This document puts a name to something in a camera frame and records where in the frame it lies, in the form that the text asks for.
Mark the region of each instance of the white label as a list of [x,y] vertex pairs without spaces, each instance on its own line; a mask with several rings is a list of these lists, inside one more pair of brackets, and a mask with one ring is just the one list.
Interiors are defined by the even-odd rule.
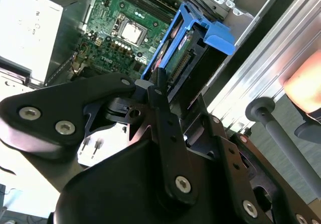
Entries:
[[112,63],[112,60],[110,60],[110,59],[108,59],[108,58],[106,58],[106,57],[101,57],[101,60],[103,60],[103,61],[105,61],[105,62],[107,62],[107,63]]
[[152,53],[154,53],[154,52],[156,51],[156,48],[155,48],[155,47],[150,47],[150,48],[149,48],[149,51],[152,52]]
[[182,48],[182,46],[184,45],[184,43],[186,42],[187,40],[187,36],[185,35],[184,38],[182,39],[180,45],[179,45],[179,50]]

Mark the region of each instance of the metal sheet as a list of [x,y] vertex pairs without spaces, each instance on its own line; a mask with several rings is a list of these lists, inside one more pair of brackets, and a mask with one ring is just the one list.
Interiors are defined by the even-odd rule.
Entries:
[[44,82],[50,62],[61,64],[72,55],[87,10],[83,1],[0,0],[0,56]]
[[[6,97],[31,91],[22,81],[0,72],[0,101]],[[48,162],[22,153],[0,140],[1,184],[9,187],[4,204],[8,210],[47,218],[55,210],[63,187],[83,168],[77,159],[67,163]]]
[[[224,20],[223,23],[231,29],[231,34],[236,39],[235,46],[236,46],[237,51],[239,50],[239,47],[243,44],[243,42],[247,39],[249,34],[251,34],[253,32],[253,30],[256,28],[257,24],[265,16],[265,13],[268,10],[270,10],[270,7],[275,3],[275,1],[276,0],[267,0],[265,2],[265,4],[262,6],[261,10],[255,16],[252,16],[249,13],[245,13],[245,14],[241,14],[241,15],[237,16],[232,11],[229,12],[228,16],[226,17],[226,19]],[[207,93],[207,95],[210,95],[210,94],[208,94],[207,91],[209,90],[210,87],[212,87],[213,82],[215,82],[217,80],[217,78],[220,76],[220,74],[222,74],[222,72],[228,66],[232,57],[233,56],[228,56],[224,60],[224,62],[221,64],[220,68],[213,74],[212,78],[209,80],[209,82],[206,84],[206,86],[202,90],[203,95],[205,93]]]
[[208,106],[225,127],[242,132],[253,125],[245,117],[250,101],[279,100],[282,84],[321,47],[321,0],[295,0],[236,74]]

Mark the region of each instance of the screw hole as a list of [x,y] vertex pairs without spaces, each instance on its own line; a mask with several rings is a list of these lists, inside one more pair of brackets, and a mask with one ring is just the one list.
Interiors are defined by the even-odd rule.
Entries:
[[129,113],[129,116],[130,116],[131,118],[138,117],[139,115],[140,115],[140,111],[139,111],[139,110],[136,110],[136,109],[132,110],[132,111]]
[[235,169],[240,170],[240,166],[239,165],[233,163],[233,166],[234,166]]
[[209,153],[207,153],[208,156],[212,157],[212,158],[215,158],[215,155],[214,155],[214,152],[213,151],[210,151]]
[[250,212],[253,212],[253,211],[254,211],[253,208],[252,208],[252,206],[249,205],[249,204],[247,204],[247,208],[249,209]]
[[122,82],[123,84],[130,85],[130,82],[127,81],[126,79],[122,79],[121,82]]
[[230,149],[229,148],[229,151],[232,153],[232,154],[235,154],[234,150]]
[[268,212],[272,208],[272,199],[262,186],[253,189],[256,201],[264,212]]
[[158,93],[159,95],[161,95],[161,94],[162,94],[162,92],[161,92],[161,91],[159,91],[158,89],[155,89],[155,92],[156,92],[156,93]]
[[177,141],[177,139],[176,139],[176,137],[173,135],[173,136],[171,136],[171,140],[173,141],[173,142],[176,142]]

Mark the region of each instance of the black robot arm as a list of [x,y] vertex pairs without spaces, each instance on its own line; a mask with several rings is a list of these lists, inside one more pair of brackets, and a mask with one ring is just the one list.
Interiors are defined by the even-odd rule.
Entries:
[[47,161],[69,161],[86,136],[128,124],[129,146],[75,176],[51,223],[321,223],[246,136],[227,137],[201,96],[179,122],[166,72],[152,79],[102,75],[0,103],[0,139]]

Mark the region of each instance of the black metal bracket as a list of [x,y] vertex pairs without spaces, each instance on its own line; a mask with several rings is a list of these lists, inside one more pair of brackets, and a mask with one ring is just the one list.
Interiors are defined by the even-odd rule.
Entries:
[[305,182],[321,198],[321,178],[307,159],[272,115],[275,103],[272,99],[261,97],[253,100],[246,108],[246,116],[251,121],[261,122],[278,144]]
[[[264,102],[267,108],[273,109],[274,103]],[[248,137],[234,134],[227,140],[221,121],[207,113],[200,96],[195,104],[198,106],[193,106],[187,116],[189,121],[183,121],[183,124],[192,123],[183,125],[188,140],[192,139],[190,148],[211,156],[222,165],[229,185],[229,197],[240,220],[275,224],[298,223],[301,216],[305,220],[317,220]]]
[[[166,78],[164,70],[156,74],[158,84],[166,83],[161,81]],[[170,112],[164,89],[154,85],[144,89],[123,74],[108,74],[13,96],[0,103],[0,123],[9,132],[9,136],[0,134],[0,138],[20,151],[45,159],[68,160],[67,156],[75,156],[84,137],[116,122],[129,124],[131,143],[149,138],[157,145],[162,188],[169,200],[193,205],[197,187],[178,117]],[[20,111],[26,106],[39,111],[30,110],[28,114],[39,117],[24,119]],[[74,131],[59,133],[55,129],[59,121],[68,121]],[[189,181],[191,190],[184,193],[178,189],[178,176]]]

